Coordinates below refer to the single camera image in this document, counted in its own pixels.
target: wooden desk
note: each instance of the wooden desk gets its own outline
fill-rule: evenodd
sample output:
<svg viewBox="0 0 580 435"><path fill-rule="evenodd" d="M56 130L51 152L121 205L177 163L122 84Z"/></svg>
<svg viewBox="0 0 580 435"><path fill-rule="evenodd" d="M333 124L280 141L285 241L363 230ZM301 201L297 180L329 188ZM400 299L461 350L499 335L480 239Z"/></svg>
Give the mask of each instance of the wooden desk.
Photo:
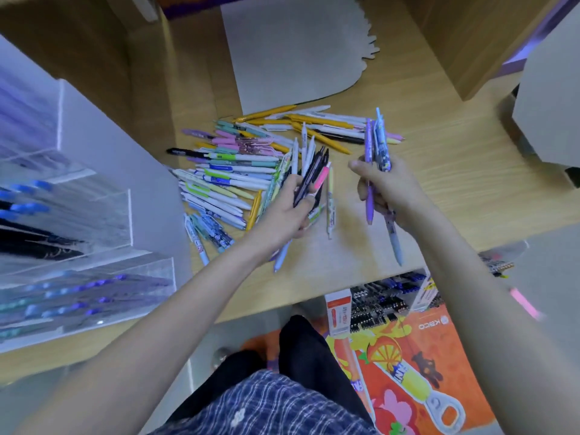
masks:
<svg viewBox="0 0 580 435"><path fill-rule="evenodd" d="M407 138L393 148L413 168L425 191L477 250L580 221L580 193L557 167L523 159L498 118L498 104L518 76L491 80L462 102L429 46L398 0L363 1L381 52L359 82L317 104L332 112L371 116L380 106L390 131ZM219 116L240 115L219 11L209 11L132 35L137 128L143 146L163 158L177 144L190 147L185 127L211 131ZM353 156L362 149L351 147ZM289 249L278 274L256 270L219 321L313 298L373 281L423 263L401 233L405 266L394 260L385 227L367 227L357 177L348 156L332 153L337 229L329 241L324 221ZM192 261L201 263L192 248ZM131 326L124 322L0 355L0 383L94 356Z"/></svg>

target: hand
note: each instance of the hand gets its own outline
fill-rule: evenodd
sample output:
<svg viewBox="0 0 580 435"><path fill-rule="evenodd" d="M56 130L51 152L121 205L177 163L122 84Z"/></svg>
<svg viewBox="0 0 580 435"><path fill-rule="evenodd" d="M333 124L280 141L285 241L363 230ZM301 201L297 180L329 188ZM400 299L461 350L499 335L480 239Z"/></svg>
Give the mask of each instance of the hand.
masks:
<svg viewBox="0 0 580 435"><path fill-rule="evenodd" d="M307 217L315 200L313 195L308 194L294 208L294 190L301 183L301 176L289 175L259 223L244 237L255 241L268 258L292 238L302 237L303 229L308 226Z"/></svg>
<svg viewBox="0 0 580 435"><path fill-rule="evenodd" d="M361 177L357 187L360 199L366 200L367 181L372 182L375 189L375 210L382 215L388 215L389 210L395 211L397 223L410 231L411 216L432 203L401 158L391 154L391 164L391 171L382 172L376 165L366 163L364 157L361 157L359 160L351 160L349 167Z"/></svg>

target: plaid shirt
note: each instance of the plaid shirt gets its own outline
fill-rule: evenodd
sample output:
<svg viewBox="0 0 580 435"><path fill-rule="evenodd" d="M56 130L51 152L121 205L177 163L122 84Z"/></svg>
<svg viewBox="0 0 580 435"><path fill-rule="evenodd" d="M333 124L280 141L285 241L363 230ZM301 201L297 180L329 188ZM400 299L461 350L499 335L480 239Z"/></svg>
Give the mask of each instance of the plaid shirt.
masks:
<svg viewBox="0 0 580 435"><path fill-rule="evenodd" d="M362 418L288 377L258 371L193 418L150 435L378 434Z"/></svg>

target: orange poster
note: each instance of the orange poster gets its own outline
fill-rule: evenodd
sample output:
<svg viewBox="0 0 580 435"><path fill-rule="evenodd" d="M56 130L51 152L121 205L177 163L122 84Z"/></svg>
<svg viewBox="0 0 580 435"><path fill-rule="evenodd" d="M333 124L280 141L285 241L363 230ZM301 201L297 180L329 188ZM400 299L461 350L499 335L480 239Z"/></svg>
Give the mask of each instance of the orange poster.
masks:
<svg viewBox="0 0 580 435"><path fill-rule="evenodd" d="M326 338L375 426L384 435L454 435L495 421L446 307L351 334ZM276 368L279 332L248 341Z"/></svg>

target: orange slice illustration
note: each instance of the orange slice illustration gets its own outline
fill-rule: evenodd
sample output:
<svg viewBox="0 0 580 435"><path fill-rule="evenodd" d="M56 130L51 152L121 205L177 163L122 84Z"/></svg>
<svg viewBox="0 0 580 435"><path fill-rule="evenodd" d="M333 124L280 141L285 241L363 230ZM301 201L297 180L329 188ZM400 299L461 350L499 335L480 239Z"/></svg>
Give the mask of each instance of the orange slice illustration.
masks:
<svg viewBox="0 0 580 435"><path fill-rule="evenodd" d="M374 345L366 349L366 359L376 363L386 372L393 372L395 366L402 360L401 347L396 340L381 336Z"/></svg>

